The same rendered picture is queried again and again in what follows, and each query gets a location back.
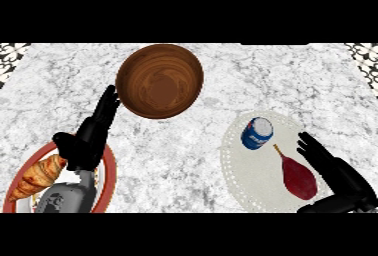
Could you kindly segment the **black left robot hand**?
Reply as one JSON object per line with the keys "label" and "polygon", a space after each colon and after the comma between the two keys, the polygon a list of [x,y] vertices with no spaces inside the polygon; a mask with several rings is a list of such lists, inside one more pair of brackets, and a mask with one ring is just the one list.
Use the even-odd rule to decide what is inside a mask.
{"label": "black left robot hand", "polygon": [[109,85],[100,96],[92,115],[84,119],[76,133],[57,132],[53,135],[51,140],[58,156],[67,161],[69,171],[92,171],[97,167],[118,106],[115,86]]}

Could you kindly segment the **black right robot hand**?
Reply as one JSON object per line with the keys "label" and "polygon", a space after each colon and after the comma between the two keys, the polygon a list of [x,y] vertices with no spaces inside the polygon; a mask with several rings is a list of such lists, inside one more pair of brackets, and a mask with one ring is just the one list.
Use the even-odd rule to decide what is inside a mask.
{"label": "black right robot hand", "polygon": [[333,194],[301,207],[298,213],[366,213],[378,209],[374,191],[351,165],[335,157],[307,132],[298,133],[296,152],[318,173]]}

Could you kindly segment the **white round placemat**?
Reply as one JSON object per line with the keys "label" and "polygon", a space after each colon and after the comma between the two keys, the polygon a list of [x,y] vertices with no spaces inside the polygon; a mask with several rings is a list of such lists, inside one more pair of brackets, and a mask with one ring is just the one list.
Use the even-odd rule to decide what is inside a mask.
{"label": "white round placemat", "polygon": [[[256,150],[249,150],[242,144],[240,136],[255,117],[270,121],[273,136]],[[320,175],[296,152],[298,133],[302,130],[302,125],[290,117],[273,111],[252,111],[240,115],[225,130],[219,147],[221,172],[228,192],[247,212],[295,213],[299,207],[332,194]],[[317,193],[309,200],[299,199],[286,190],[281,160],[273,145],[277,145],[283,155],[302,164],[314,175]]]}

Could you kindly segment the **brown wooden bowl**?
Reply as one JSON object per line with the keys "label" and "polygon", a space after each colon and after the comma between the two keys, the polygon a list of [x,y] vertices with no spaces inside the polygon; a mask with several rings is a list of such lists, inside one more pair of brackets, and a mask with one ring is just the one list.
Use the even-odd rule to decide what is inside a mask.
{"label": "brown wooden bowl", "polygon": [[115,87],[125,108],[149,119],[178,115],[200,93],[203,71],[193,53],[172,44],[138,49],[118,69]]}

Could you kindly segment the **red rimmed white plate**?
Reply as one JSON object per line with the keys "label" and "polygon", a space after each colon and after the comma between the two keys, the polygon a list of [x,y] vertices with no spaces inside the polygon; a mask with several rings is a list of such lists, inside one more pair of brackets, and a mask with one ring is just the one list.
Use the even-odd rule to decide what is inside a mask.
{"label": "red rimmed white plate", "polygon": [[[16,188],[17,182],[22,179],[23,173],[26,169],[32,166],[32,164],[45,159],[51,154],[57,153],[57,148],[53,142],[48,142],[32,154],[27,154],[27,159],[19,168],[13,181],[10,183],[4,202],[2,202],[2,212],[4,213],[32,213],[36,208],[38,199],[42,193],[36,193],[33,196],[27,198],[19,199],[16,202],[8,201],[8,197],[11,194],[13,189]],[[94,187],[95,197],[91,207],[92,213],[101,213],[106,211],[112,193],[115,189],[115,182],[116,182],[116,163],[115,157],[112,154],[112,150],[109,146],[104,146],[103,157],[100,160],[100,164],[94,171]]]}

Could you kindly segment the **golden brown croissant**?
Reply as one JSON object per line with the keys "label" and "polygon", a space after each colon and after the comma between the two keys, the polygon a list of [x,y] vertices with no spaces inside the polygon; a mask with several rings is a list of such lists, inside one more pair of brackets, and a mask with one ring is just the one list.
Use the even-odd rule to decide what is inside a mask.
{"label": "golden brown croissant", "polygon": [[14,202],[19,199],[27,198],[50,187],[58,178],[64,166],[66,160],[57,154],[35,162],[22,174],[7,201]]}

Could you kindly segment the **blue and white can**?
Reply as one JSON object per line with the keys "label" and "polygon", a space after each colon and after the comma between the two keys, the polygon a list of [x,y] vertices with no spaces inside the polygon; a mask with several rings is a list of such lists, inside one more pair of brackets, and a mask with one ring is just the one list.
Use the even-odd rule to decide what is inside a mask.
{"label": "blue and white can", "polygon": [[273,125],[262,117],[249,120],[242,131],[240,141],[249,150],[256,150],[265,144],[273,136]]}

